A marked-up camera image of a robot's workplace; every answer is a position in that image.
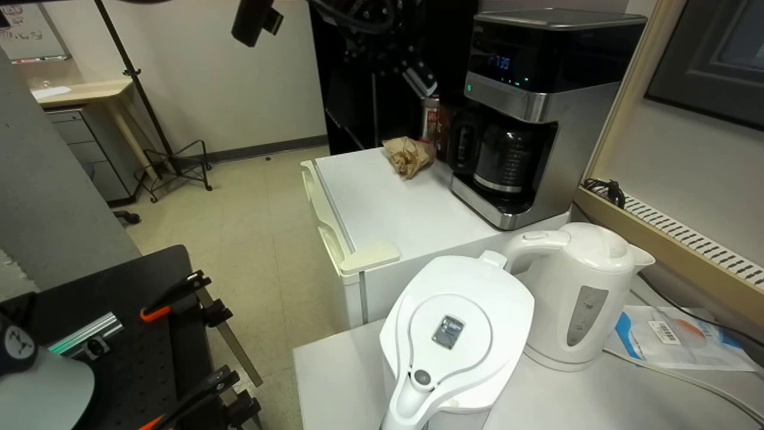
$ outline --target kettle handle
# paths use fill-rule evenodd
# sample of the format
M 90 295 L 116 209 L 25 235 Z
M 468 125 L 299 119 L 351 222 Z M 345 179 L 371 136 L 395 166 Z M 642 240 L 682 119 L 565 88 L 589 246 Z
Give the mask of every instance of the kettle handle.
M 522 231 L 504 246 L 506 270 L 510 273 L 512 266 L 524 255 L 547 255 L 564 246 L 568 246 L 570 237 L 565 231 Z

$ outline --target white electric kettle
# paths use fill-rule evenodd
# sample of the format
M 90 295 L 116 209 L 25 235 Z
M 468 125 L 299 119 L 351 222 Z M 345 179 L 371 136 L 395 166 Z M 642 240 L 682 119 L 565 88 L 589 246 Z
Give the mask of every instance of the white electric kettle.
M 524 354 L 555 371 L 582 371 L 611 336 L 632 277 L 654 264 L 619 235 L 570 222 L 555 231 L 524 231 L 506 248 L 506 270 L 535 296 Z

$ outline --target black stand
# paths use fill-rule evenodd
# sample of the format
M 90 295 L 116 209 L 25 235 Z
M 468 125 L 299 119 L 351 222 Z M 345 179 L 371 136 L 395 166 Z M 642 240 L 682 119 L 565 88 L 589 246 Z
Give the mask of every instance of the black stand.
M 183 181 L 200 181 L 207 192 L 212 192 L 212 186 L 207 181 L 207 170 L 210 170 L 207 144 L 197 139 L 197 142 L 190 142 L 189 147 L 183 147 L 182 151 L 171 151 L 171 147 L 170 147 L 170 142 L 165 136 L 165 130 L 163 130 L 163 125 L 160 125 L 160 119 L 158 119 L 158 115 L 155 115 L 155 111 L 153 111 L 153 106 L 151 106 L 151 100 L 146 95 L 146 88 L 141 83 L 141 77 L 138 77 L 141 70 L 136 70 L 133 62 L 128 61 L 128 56 L 127 56 L 127 51 L 122 45 L 122 39 L 120 39 L 120 34 L 114 28 L 114 21 L 112 21 L 110 13 L 105 9 L 102 0 L 95 0 L 95 8 L 101 13 L 101 20 L 102 20 L 105 28 L 110 32 L 110 35 L 112 35 L 112 40 L 116 45 L 116 52 L 120 52 L 120 58 L 124 62 L 124 75 L 128 75 L 132 82 L 136 83 L 138 98 L 141 98 L 141 102 L 143 102 L 143 107 L 147 113 L 147 119 L 151 119 L 160 144 L 163 144 L 163 153 L 147 153 L 147 156 L 165 158 L 165 166 L 166 166 L 166 173 L 163 175 L 163 181 L 146 186 L 146 192 L 151 193 L 151 200 L 160 199 L 160 193 L 158 193 L 160 190 L 171 192 L 175 186 L 179 186 Z M 185 173 L 189 163 L 182 163 L 176 156 L 185 153 L 190 148 L 197 148 L 197 156 L 195 156 L 197 163 L 190 163 L 190 173 Z

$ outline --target white cabinet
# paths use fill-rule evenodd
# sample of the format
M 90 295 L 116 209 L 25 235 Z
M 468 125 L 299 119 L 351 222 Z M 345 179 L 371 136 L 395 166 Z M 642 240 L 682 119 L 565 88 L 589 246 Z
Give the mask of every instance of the white cabinet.
M 132 204 L 141 186 L 141 166 L 106 113 L 97 107 L 47 111 L 79 166 L 110 205 Z

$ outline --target fridge handle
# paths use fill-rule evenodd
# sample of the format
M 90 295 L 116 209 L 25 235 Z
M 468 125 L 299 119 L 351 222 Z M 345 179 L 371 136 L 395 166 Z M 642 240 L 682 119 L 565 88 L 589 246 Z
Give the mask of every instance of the fridge handle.
M 324 242 L 330 260 L 339 274 L 352 274 L 364 267 L 383 266 L 401 259 L 398 248 L 388 244 L 375 244 L 363 252 L 351 252 L 351 246 L 343 242 L 330 200 L 321 186 L 317 185 L 315 166 L 311 161 L 301 163 L 301 175 L 308 204 L 313 205 L 317 219 L 317 235 Z

